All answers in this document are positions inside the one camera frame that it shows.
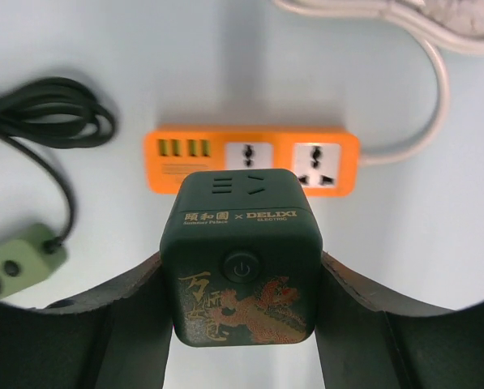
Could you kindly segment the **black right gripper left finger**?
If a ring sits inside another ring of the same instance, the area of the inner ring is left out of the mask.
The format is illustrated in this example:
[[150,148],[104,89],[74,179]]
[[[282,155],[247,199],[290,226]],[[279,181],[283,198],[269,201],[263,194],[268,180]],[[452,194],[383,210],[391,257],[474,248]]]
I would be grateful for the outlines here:
[[171,334],[159,254],[44,309],[0,302],[0,388],[161,388]]

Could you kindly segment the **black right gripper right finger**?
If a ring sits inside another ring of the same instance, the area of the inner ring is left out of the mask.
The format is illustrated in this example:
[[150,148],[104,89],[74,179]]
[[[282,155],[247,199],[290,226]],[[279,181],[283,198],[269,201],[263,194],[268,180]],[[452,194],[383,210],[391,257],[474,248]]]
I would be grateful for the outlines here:
[[326,388],[484,388],[484,301],[450,310],[322,257],[315,338]]

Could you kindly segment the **dark green cube socket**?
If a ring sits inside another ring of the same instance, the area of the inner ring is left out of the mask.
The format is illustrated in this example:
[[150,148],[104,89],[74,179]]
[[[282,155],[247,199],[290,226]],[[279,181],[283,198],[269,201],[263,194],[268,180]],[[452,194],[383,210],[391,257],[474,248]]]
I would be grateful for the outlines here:
[[160,244],[177,337],[191,347],[306,340],[322,252],[319,226],[289,170],[190,174]]

